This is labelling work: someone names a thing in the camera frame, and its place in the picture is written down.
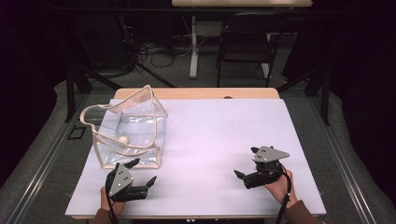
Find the black chair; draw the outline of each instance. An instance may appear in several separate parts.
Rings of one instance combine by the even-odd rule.
[[[221,62],[225,63],[268,63],[269,72],[265,77],[268,87],[274,65],[279,38],[287,27],[287,20],[279,14],[236,13],[221,25],[219,53],[216,61],[218,68],[218,87],[221,78]],[[268,41],[267,35],[276,38]]]

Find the brown sleeve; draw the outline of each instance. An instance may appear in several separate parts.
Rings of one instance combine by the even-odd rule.
[[[100,208],[96,212],[96,216],[93,218],[92,224],[112,224],[108,211]]]
[[[285,216],[290,224],[322,224],[311,215],[303,201],[298,201],[292,207],[286,209]]]

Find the transparent bag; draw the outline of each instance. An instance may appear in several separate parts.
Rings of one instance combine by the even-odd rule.
[[[85,108],[80,121],[92,127],[92,143],[102,168],[140,159],[134,168],[159,168],[167,113],[150,86],[116,105]]]

